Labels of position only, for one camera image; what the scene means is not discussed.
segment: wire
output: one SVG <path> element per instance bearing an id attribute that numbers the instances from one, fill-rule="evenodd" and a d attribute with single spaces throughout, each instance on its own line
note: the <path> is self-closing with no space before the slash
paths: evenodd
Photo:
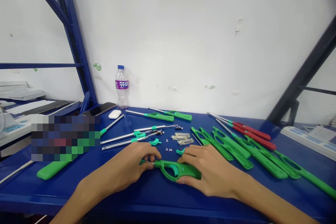
<path id="1" fill-rule="evenodd" d="M 51 114 L 48 114 L 47 116 L 51 116 L 53 114 L 56 114 L 57 112 L 60 112 L 61 110 L 65 109 L 65 108 L 68 108 L 68 107 L 70 107 L 70 106 L 72 106 L 72 105 L 74 105 L 75 103 L 78 103 L 78 102 L 80 102 L 80 101 L 75 101 L 75 102 L 73 102 L 73 103 L 71 103 L 71 104 L 69 104 L 69 105 L 67 105 L 67 106 L 65 106 L 63 108 L 60 108 L 59 110 L 57 110 L 55 112 L 52 112 Z"/>
<path id="2" fill-rule="evenodd" d="M 3 117 L 3 126 L 0 130 L 0 134 L 3 132 L 3 130 L 5 129 L 5 126 L 6 126 L 6 117 L 5 117 L 5 113 L 2 111 L 2 108 L 0 107 L 0 113 L 2 114 L 2 117 Z"/>
<path id="3" fill-rule="evenodd" d="M 22 165 L 19 169 L 13 171 L 13 172 L 12 172 L 11 174 L 9 174 L 7 177 L 5 177 L 4 179 L 2 179 L 2 180 L 0 181 L 0 184 L 1 184 L 2 182 L 4 182 L 6 179 L 10 178 L 10 177 L 11 177 L 12 175 L 14 175 L 15 173 L 17 173 L 18 171 L 20 171 L 20 170 L 26 168 L 28 165 L 30 165 L 30 164 L 33 163 L 33 162 L 34 162 L 34 161 L 29 161 L 29 162 L 25 163 L 25 164 Z"/>
<path id="4" fill-rule="evenodd" d="M 38 224 L 41 220 L 43 220 L 47 215 L 44 215 L 41 219 L 39 219 L 35 224 Z"/>

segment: black phone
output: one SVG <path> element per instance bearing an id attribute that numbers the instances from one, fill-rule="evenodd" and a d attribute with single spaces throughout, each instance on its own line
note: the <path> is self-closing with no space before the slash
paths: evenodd
<path id="1" fill-rule="evenodd" d="M 55 101 L 53 103 L 49 103 L 47 105 L 43 105 L 41 107 L 33 108 L 27 111 L 22 112 L 23 115 L 29 115 L 29 114 L 46 114 L 51 110 L 60 109 L 62 107 L 65 107 L 66 105 L 70 104 L 69 101 L 61 100 L 61 101 Z"/>
<path id="2" fill-rule="evenodd" d="M 93 109 L 90 109 L 88 111 L 85 111 L 82 115 L 83 116 L 99 116 L 100 114 L 103 114 L 104 112 L 106 112 L 107 110 L 110 110 L 114 107 L 116 107 L 117 105 L 115 103 L 104 103 L 98 107 L 95 107 Z"/>

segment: peeling paint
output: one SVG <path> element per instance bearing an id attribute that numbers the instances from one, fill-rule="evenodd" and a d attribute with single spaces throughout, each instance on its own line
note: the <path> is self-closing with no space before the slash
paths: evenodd
<path id="1" fill-rule="evenodd" d="M 94 63 L 93 67 L 95 67 L 98 71 L 102 70 L 102 66 L 100 64 L 98 65 L 98 63 Z"/>
<path id="2" fill-rule="evenodd" d="M 210 85 L 210 86 L 208 86 L 208 85 L 205 85 L 205 89 L 207 89 L 207 90 L 209 90 L 209 89 L 214 89 L 216 87 L 216 85 Z"/>

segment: power strip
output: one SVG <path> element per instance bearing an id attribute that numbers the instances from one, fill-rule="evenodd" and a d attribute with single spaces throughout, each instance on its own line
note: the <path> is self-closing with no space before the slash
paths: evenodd
<path id="1" fill-rule="evenodd" d="M 336 161 L 336 144 L 334 143 L 324 143 L 320 140 L 317 140 L 313 137 L 308 136 L 307 132 L 302 131 L 295 127 L 284 127 L 281 131 L 281 134 L 289 137 L 290 139 L 330 158 L 331 160 Z"/>

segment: green plastic piece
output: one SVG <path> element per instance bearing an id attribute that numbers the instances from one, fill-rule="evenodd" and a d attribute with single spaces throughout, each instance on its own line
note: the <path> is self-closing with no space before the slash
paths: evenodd
<path id="1" fill-rule="evenodd" d="M 251 156 L 251 153 L 249 153 L 247 150 L 245 150 L 241 145 L 233 141 L 229 136 L 225 135 L 222 131 L 217 129 L 215 126 L 212 127 L 217 135 L 221 137 L 221 140 L 225 140 L 228 144 L 230 144 L 233 148 L 236 149 L 240 154 L 242 154 L 245 158 L 249 158 Z"/>
<path id="2" fill-rule="evenodd" d="M 265 157 L 267 157 L 269 160 L 271 160 L 273 163 L 279 166 L 282 170 L 284 170 L 288 174 L 288 176 L 290 176 L 292 179 L 298 179 L 301 177 L 300 174 L 297 173 L 291 166 L 289 166 L 285 162 L 282 162 L 279 158 L 277 158 L 268 150 L 266 150 L 261 144 L 257 143 L 247 135 L 245 135 L 245 137 L 247 138 L 248 142 L 253 144 Z"/>
<path id="3" fill-rule="evenodd" d="M 100 136 L 102 136 L 106 131 L 107 131 L 106 129 L 102 129 L 102 130 L 100 131 Z"/>
<path id="4" fill-rule="evenodd" d="M 295 171 L 297 171 L 301 176 L 308 179 L 310 182 L 312 182 L 314 185 L 319 187 L 322 191 L 324 191 L 326 194 L 328 194 L 330 197 L 332 197 L 334 200 L 336 200 L 336 190 L 326 183 L 324 183 L 319 178 L 315 177 L 313 174 L 308 172 L 307 170 L 303 169 L 301 166 L 299 166 L 297 163 L 295 163 L 290 158 L 286 157 L 284 154 L 278 152 L 277 150 L 274 150 L 274 152 L 280 157 L 280 159 L 288 164 L 291 168 L 293 168 Z"/>
<path id="5" fill-rule="evenodd" d="M 146 117 L 160 119 L 164 121 L 174 121 L 174 117 L 170 115 L 162 115 L 159 113 L 151 113 L 151 114 L 145 114 Z"/>
<path id="6" fill-rule="evenodd" d="M 151 144 L 151 145 L 157 145 L 157 144 L 161 144 L 161 142 L 159 142 L 159 139 L 158 138 L 155 138 L 155 140 L 154 141 L 149 141 L 149 143 Z"/>
<path id="7" fill-rule="evenodd" d="M 247 170 L 252 169 L 253 168 L 253 164 L 246 158 L 244 157 L 239 151 L 237 151 L 235 148 L 233 148 L 227 141 L 225 138 L 221 137 L 220 135 L 218 135 L 216 133 L 216 131 L 212 131 L 215 140 L 218 142 L 218 140 L 220 140 L 223 144 L 218 143 L 219 145 L 221 145 L 224 149 L 226 149 L 229 153 L 232 154 L 232 156 L 234 156 L 237 161 Z"/>
<path id="8" fill-rule="evenodd" d="M 146 133 L 136 134 L 135 138 L 131 139 L 131 143 L 137 142 L 139 138 L 142 138 L 142 137 L 145 137 L 145 136 L 146 136 Z"/>
<path id="9" fill-rule="evenodd" d="M 191 121 L 191 119 L 193 118 L 192 115 L 182 114 L 182 113 L 177 112 L 175 110 L 164 111 L 164 113 L 167 114 L 167 115 L 171 115 L 171 116 L 178 117 L 178 118 L 181 118 L 181 119 L 184 119 L 184 120 L 188 120 L 188 121 Z"/>
<path id="10" fill-rule="evenodd" d="M 232 161 L 233 157 L 215 140 L 213 139 L 203 128 L 200 127 L 201 133 L 210 142 L 210 144 L 216 148 L 216 150 L 227 160 Z"/>
<path id="11" fill-rule="evenodd" d="M 253 144 L 238 137 L 236 134 L 232 134 L 232 136 L 237 140 L 237 142 L 243 146 L 247 151 L 251 153 L 251 155 L 266 169 L 268 170 L 274 177 L 278 179 L 286 179 L 288 175 L 281 168 L 279 168 L 276 164 L 274 164 L 271 160 L 265 157 Z"/>
<path id="12" fill-rule="evenodd" d="M 185 149 L 185 148 L 183 148 L 183 150 L 176 150 L 176 153 L 177 153 L 177 154 L 180 154 L 180 155 L 182 156 L 183 153 L 184 153 L 184 149 Z"/>
<path id="13" fill-rule="evenodd" d="M 197 138 L 201 141 L 203 145 L 210 144 L 210 142 L 206 139 L 206 137 L 202 134 L 202 132 L 198 131 L 194 127 L 191 127 L 191 130 L 193 131 L 193 133 L 197 136 Z"/>
<path id="14" fill-rule="evenodd" d="M 177 162 L 165 161 L 165 160 L 155 160 L 154 167 L 160 168 L 164 176 L 175 182 L 182 176 L 191 176 L 196 179 L 201 179 L 202 174 L 194 166 L 190 164 L 180 164 Z M 170 175 L 165 168 L 171 168 L 174 171 L 174 176 Z"/>
<path id="15" fill-rule="evenodd" d="M 37 177 L 43 180 L 51 179 L 55 176 L 60 170 L 62 170 L 67 164 L 71 161 L 54 161 L 43 167 L 37 172 Z"/>

